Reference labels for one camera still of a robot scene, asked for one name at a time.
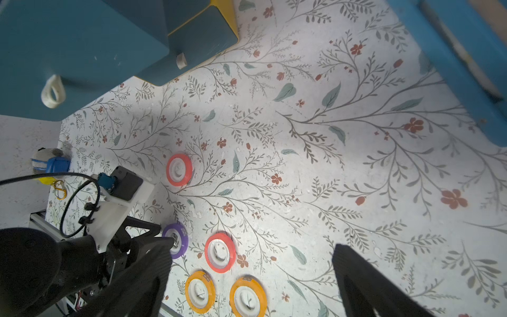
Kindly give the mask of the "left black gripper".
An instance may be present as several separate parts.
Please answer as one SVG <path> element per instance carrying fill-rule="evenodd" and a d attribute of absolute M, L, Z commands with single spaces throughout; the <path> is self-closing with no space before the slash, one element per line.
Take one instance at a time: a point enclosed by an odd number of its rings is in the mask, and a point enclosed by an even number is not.
<path fill-rule="evenodd" d="M 145 229 L 146 232 L 132 237 L 127 231 L 128 227 Z M 158 224 L 127 216 L 106 246 L 106 251 L 95 256 L 96 284 L 111 284 L 113 278 L 119 277 L 121 272 L 145 256 L 158 243 L 157 235 L 160 232 L 161 226 Z"/>

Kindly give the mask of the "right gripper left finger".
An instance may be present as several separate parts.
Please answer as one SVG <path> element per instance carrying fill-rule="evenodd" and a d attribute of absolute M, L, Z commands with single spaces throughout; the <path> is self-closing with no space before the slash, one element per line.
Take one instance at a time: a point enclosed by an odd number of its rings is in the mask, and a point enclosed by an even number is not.
<path fill-rule="evenodd" d="M 174 239 L 159 238 L 145 256 L 74 316 L 158 316 L 172 266 Z"/>

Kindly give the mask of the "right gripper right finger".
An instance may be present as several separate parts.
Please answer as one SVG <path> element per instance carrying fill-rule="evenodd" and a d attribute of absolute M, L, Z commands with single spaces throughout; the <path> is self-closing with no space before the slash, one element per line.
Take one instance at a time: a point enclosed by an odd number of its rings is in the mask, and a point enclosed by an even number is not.
<path fill-rule="evenodd" d="M 347 316 L 431 316 L 351 247 L 336 244 L 335 277 Z"/>

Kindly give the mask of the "teal drawer cabinet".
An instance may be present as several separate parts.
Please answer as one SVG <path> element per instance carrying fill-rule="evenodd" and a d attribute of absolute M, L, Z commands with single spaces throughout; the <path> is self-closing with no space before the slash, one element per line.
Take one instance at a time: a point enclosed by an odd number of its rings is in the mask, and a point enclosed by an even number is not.
<path fill-rule="evenodd" d="M 2 1 L 1 113 L 60 121 L 130 77 L 164 85 L 238 40 L 232 1 Z"/>

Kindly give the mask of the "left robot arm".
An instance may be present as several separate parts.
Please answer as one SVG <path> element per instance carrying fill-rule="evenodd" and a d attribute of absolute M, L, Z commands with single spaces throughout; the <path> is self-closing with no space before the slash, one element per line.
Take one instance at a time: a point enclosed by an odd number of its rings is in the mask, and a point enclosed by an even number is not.
<path fill-rule="evenodd" d="M 38 316 L 71 293 L 98 293 L 78 316 L 157 316 L 172 265 L 174 239 L 128 217 L 92 225 L 57 241 L 44 231 L 1 231 L 1 315 Z"/>

